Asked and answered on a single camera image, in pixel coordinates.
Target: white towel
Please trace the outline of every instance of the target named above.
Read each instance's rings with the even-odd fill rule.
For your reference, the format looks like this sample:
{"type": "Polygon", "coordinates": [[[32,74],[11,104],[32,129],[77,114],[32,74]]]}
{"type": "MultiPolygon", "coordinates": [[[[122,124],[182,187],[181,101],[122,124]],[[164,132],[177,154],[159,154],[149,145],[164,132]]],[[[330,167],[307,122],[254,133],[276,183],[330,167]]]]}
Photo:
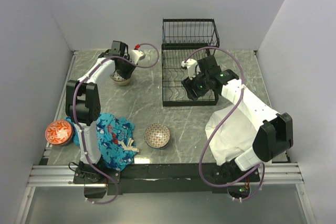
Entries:
{"type": "MultiPolygon", "coordinates": [[[[232,108],[233,105],[212,114],[205,126],[208,139],[215,127],[232,108]]],[[[250,120],[237,108],[219,128],[210,142],[210,149],[217,165],[230,161],[252,147],[256,134],[257,132],[250,120]]]]}

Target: gray marble surface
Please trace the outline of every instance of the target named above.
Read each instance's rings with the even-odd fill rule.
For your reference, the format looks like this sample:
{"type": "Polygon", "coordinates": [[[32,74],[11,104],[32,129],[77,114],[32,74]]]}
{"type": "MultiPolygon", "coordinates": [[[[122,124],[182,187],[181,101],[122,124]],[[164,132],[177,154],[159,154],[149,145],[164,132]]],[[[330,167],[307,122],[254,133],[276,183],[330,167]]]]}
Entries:
{"type": "MultiPolygon", "coordinates": [[[[104,50],[79,51],[74,60],[70,79],[78,79],[93,66],[104,50]]],[[[140,65],[149,65],[155,60],[154,50],[146,50],[146,58],[140,65]]],[[[246,86],[264,103],[270,105],[265,84],[257,59],[252,50],[231,51],[245,71],[246,86]]],[[[232,69],[239,75],[233,60],[222,52],[216,52],[217,63],[224,69],[232,69]]],[[[162,69],[159,63],[152,69],[135,69],[130,85],[117,86],[111,79],[99,89],[101,112],[109,112],[116,117],[125,117],[135,124],[134,139],[140,153],[135,156],[136,164],[147,163],[198,163],[206,142],[205,125],[213,112],[230,105],[220,98],[216,106],[162,107],[162,69]],[[153,123],[163,123],[171,132],[168,146],[155,150],[144,141],[145,129],[153,123]]],[[[58,119],[65,115],[65,96],[63,97],[58,119]]],[[[80,149],[75,144],[53,146],[48,165],[67,165],[78,162],[80,149]]],[[[210,149],[206,151],[203,162],[215,162],[210,149]]]]}

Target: black wire dish rack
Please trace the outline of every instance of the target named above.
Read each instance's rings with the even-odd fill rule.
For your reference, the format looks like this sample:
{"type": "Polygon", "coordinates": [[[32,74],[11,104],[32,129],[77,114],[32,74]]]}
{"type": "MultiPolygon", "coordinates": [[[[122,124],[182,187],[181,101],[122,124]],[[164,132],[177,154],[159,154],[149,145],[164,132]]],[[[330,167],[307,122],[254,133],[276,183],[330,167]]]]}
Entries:
{"type": "MultiPolygon", "coordinates": [[[[190,100],[181,81],[188,77],[181,63],[198,48],[219,47],[214,19],[163,19],[162,26],[162,101],[163,106],[216,105],[219,95],[209,90],[197,101],[190,100]]],[[[213,55],[215,50],[202,50],[195,60],[213,55]]]]}

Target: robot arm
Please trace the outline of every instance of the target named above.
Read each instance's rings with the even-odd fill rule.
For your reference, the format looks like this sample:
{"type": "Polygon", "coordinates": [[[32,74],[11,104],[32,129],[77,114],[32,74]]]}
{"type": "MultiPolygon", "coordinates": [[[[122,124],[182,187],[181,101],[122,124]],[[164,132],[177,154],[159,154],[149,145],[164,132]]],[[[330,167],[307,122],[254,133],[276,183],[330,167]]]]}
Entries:
{"type": "Polygon", "coordinates": [[[231,70],[221,71],[214,56],[197,62],[189,59],[182,63],[187,68],[188,78],[182,81],[187,95],[197,100],[208,90],[214,90],[233,104],[237,104],[241,89],[244,96],[238,109],[251,121],[257,131],[252,147],[235,158],[235,163],[246,171],[261,162],[268,162],[293,145],[292,118],[287,113],[279,114],[257,98],[231,70]]]}
{"type": "MultiPolygon", "coordinates": [[[[142,60],[145,57],[145,53],[138,50],[133,49],[128,52],[128,46],[125,43],[120,41],[113,41],[111,49],[102,53],[94,66],[81,78],[78,80],[70,80],[66,86],[66,115],[71,118],[72,122],[74,121],[73,117],[73,97],[76,86],[81,82],[85,77],[88,76],[97,65],[101,65],[101,67],[92,75],[90,78],[81,85],[79,88],[77,97],[76,97],[76,114],[77,120],[84,131],[85,136],[85,144],[87,147],[87,151],[89,154],[89,158],[91,159],[94,165],[99,164],[101,160],[101,153],[98,148],[97,142],[97,124],[96,120],[100,114],[100,101],[99,101],[99,93],[98,90],[102,84],[106,81],[106,79],[117,71],[120,76],[123,78],[130,78],[135,66],[132,66],[120,59],[117,60],[108,60],[104,63],[107,57],[111,56],[120,56],[127,58],[134,64],[137,64],[139,60],[142,60]]],[[[80,127],[75,123],[75,128],[77,132],[82,131],[80,127]]],[[[88,161],[85,157],[85,153],[82,146],[82,137],[81,134],[78,134],[79,143],[80,143],[80,165],[88,164],[88,161]]]]}

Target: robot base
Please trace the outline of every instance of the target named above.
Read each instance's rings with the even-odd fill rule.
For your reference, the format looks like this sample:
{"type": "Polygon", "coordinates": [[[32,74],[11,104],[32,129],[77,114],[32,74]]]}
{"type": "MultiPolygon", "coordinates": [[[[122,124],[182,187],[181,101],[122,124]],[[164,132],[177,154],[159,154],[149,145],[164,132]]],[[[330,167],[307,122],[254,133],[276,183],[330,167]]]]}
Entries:
{"type": "MultiPolygon", "coordinates": [[[[108,174],[110,177],[114,178],[117,183],[120,180],[120,173],[112,169],[105,168],[103,165],[103,160],[100,158],[97,164],[94,164],[96,168],[102,172],[108,174]]],[[[89,164],[84,164],[82,161],[79,162],[78,167],[76,168],[74,176],[74,184],[97,184],[97,183],[108,183],[105,177],[95,171],[89,164]]]]}

